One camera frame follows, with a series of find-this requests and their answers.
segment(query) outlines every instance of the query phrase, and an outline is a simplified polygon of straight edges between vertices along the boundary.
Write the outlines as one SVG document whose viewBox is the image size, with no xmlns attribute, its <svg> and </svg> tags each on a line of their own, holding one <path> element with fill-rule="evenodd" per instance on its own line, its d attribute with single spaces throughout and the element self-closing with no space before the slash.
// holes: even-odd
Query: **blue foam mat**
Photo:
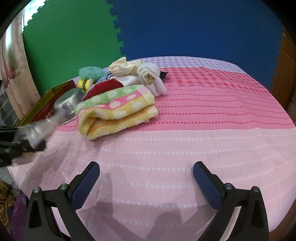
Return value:
<svg viewBox="0 0 296 241">
<path fill-rule="evenodd" d="M 234 63 L 267 89 L 282 24 L 260 0 L 107 0 L 129 60 L 193 56 Z"/>
</svg>

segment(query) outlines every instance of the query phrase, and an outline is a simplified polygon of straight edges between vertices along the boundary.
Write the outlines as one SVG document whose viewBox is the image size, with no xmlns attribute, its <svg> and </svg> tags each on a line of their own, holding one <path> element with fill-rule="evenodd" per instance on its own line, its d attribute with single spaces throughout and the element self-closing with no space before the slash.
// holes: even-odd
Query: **beige curtain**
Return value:
<svg viewBox="0 0 296 241">
<path fill-rule="evenodd" d="M 40 99 L 33 82 L 22 38 L 24 10 L 0 40 L 0 73 L 11 106 L 21 120 Z"/>
</svg>

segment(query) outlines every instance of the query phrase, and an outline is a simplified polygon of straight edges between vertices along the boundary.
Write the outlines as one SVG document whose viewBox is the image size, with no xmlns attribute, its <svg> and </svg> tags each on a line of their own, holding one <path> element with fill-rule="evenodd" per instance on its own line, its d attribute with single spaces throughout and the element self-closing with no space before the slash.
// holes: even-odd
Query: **transparent plastic object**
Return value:
<svg viewBox="0 0 296 241">
<path fill-rule="evenodd" d="M 58 126 L 58 122 L 64 118 L 65 114 L 66 111 L 60 109 L 48 119 L 19 127 L 13 141 L 17 142 L 26 139 L 29 141 L 30 146 L 35 149 L 43 140 L 46 140 L 53 134 Z"/>
</svg>

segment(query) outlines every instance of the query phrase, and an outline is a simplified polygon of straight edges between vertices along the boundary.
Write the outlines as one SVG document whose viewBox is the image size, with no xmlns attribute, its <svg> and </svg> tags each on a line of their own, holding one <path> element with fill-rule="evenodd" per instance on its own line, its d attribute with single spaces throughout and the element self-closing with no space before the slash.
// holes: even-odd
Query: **brown cloth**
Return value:
<svg viewBox="0 0 296 241">
<path fill-rule="evenodd" d="M 13 196 L 9 194 L 9 189 L 6 183 L 0 181 L 0 220 L 5 226 L 6 230 L 10 231 L 10 220 L 7 209 L 15 204 Z"/>
</svg>

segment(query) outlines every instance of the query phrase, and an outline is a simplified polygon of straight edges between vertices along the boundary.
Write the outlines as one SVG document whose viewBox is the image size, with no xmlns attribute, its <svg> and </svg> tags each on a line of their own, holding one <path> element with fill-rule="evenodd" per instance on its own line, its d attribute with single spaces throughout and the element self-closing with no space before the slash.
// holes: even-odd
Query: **wooden cabinet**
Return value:
<svg viewBox="0 0 296 241">
<path fill-rule="evenodd" d="M 270 92 L 286 110 L 296 83 L 296 47 L 286 30 L 282 32 L 280 43 L 278 65 Z"/>
</svg>

